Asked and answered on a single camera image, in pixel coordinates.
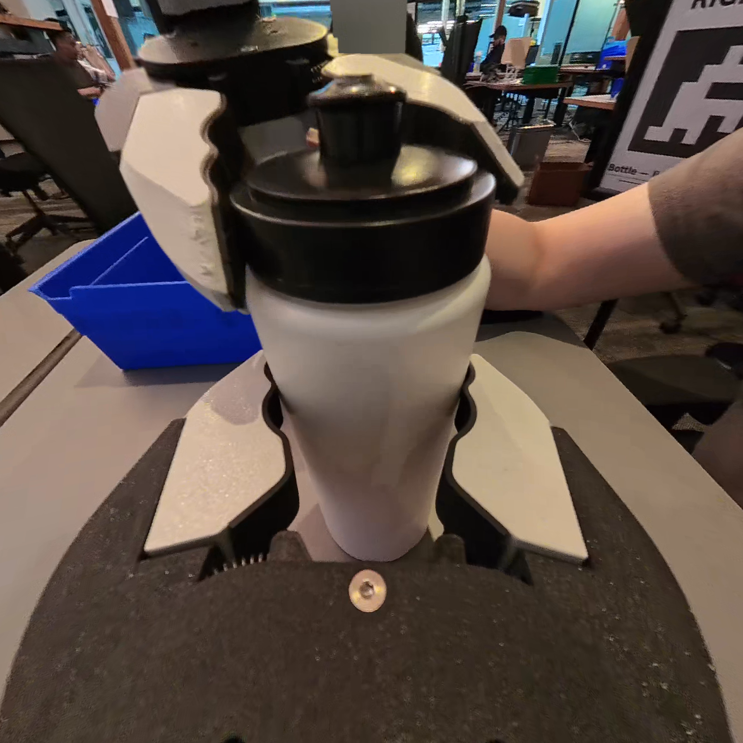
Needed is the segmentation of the grey storage bin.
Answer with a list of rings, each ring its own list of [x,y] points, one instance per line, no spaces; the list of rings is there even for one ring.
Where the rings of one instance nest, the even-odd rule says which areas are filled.
[[[507,151],[521,171],[534,171],[543,161],[554,129],[553,123],[512,128],[507,140]]]

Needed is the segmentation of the blue plastic bin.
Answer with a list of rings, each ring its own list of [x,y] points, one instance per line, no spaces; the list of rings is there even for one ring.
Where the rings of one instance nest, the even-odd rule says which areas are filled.
[[[179,274],[137,213],[30,287],[123,370],[243,363],[250,316],[225,312]]]

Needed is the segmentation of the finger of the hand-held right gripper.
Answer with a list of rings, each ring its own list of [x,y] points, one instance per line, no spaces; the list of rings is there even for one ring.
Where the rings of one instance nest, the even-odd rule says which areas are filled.
[[[406,93],[405,144],[436,146],[462,154],[496,178],[496,200],[511,204],[525,177],[494,127],[463,90],[404,53],[348,53],[322,69],[328,79],[372,75]]]
[[[218,146],[210,129],[227,112],[214,90],[124,71],[95,118],[155,241],[179,274],[223,311],[246,311],[245,264],[229,256],[226,187],[215,183]]]

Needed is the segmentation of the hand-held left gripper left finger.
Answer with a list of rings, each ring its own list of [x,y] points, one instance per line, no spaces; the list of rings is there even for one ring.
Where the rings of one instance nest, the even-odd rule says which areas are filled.
[[[300,508],[282,401],[263,355],[185,417],[149,533],[148,558],[214,548],[227,565],[267,555]]]

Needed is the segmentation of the dark office chair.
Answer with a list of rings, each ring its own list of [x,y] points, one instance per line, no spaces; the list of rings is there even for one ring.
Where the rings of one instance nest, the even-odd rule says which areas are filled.
[[[43,229],[46,229],[53,236],[66,230],[62,225],[63,220],[59,216],[52,216],[44,212],[33,198],[34,196],[41,200],[49,198],[41,187],[45,176],[44,167],[29,153],[23,152],[7,157],[2,156],[2,196],[9,198],[13,194],[20,194],[31,207],[33,214],[30,219],[12,229],[5,236],[3,245],[13,255],[18,255],[21,247]]]

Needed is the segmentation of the brown cardboard box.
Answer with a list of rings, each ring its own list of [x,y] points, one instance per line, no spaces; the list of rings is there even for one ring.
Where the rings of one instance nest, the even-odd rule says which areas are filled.
[[[525,202],[539,207],[575,207],[591,164],[544,161],[534,172]]]

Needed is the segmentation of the wooden pillar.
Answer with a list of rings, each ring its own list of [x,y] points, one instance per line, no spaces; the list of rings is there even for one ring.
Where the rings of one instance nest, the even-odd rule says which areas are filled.
[[[98,24],[106,37],[108,47],[114,54],[120,70],[136,67],[135,58],[125,40],[114,1],[90,1]]]

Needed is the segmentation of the person's grey shirt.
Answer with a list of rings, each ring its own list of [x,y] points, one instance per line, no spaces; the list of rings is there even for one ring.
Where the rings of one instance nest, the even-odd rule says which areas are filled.
[[[664,251],[696,284],[741,284],[742,130],[649,181]]]

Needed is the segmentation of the person's right forearm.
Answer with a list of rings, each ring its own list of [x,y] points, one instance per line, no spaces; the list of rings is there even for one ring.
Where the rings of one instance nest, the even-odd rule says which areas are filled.
[[[490,311],[564,310],[694,285],[664,250],[647,184],[536,222],[495,209],[486,255]]]

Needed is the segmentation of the black bottle lid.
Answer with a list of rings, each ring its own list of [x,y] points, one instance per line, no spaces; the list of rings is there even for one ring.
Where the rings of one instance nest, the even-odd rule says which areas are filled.
[[[234,187],[250,273],[295,299],[408,300],[469,276],[484,255],[496,177],[404,140],[407,92],[371,74],[308,96],[320,147],[277,154]]]

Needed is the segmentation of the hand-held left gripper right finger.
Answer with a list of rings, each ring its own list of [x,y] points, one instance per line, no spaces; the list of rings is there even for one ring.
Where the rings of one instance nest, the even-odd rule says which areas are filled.
[[[588,549],[551,424],[485,358],[473,354],[435,512],[467,562],[509,571],[524,554],[582,565]]]

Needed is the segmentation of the black framed poster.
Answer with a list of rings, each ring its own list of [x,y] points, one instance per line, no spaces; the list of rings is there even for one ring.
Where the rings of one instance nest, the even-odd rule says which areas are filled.
[[[741,129],[741,2],[669,2],[645,32],[594,162],[607,199]]]

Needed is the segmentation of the wooden work table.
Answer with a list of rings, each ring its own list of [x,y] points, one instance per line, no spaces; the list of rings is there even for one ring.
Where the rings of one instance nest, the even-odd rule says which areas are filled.
[[[469,81],[465,83],[463,91],[489,124],[496,128],[513,128],[533,123],[539,100],[546,102],[543,113],[548,116],[551,104],[561,103],[571,88],[571,83],[567,81],[533,85],[524,84],[521,80]]]

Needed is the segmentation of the black high-back chair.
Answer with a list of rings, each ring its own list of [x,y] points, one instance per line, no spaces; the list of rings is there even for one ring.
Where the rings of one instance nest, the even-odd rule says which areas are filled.
[[[94,109],[51,57],[1,60],[2,126],[42,163],[101,235],[137,207]]]

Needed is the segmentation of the white plastic bottle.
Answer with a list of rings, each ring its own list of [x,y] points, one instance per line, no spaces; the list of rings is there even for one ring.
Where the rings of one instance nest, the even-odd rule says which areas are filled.
[[[355,559],[396,560],[428,527],[489,286],[485,257],[448,288],[392,302],[299,300],[247,274],[325,524]]]

